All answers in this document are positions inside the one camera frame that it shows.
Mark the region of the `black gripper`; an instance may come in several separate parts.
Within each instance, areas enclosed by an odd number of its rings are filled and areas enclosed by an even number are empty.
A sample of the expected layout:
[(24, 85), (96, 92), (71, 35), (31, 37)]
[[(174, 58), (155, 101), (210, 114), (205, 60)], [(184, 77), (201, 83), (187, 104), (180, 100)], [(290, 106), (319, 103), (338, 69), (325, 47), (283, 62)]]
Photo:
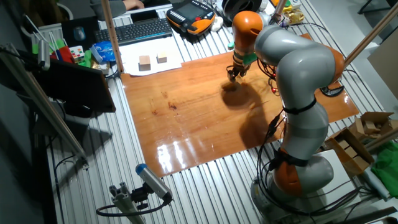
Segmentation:
[(244, 76), (246, 75), (247, 71), (249, 70), (249, 65), (244, 65), (240, 62), (233, 62), (233, 69), (227, 68), (227, 75), (228, 80), (233, 82), (240, 82)]

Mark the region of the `person hand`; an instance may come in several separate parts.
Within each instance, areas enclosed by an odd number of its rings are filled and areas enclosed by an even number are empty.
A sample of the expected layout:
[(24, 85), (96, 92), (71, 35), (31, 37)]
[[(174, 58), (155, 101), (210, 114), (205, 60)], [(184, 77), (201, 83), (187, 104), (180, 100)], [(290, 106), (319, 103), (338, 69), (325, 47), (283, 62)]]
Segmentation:
[(144, 3), (140, 0), (123, 0), (123, 3), (127, 11), (145, 8)]

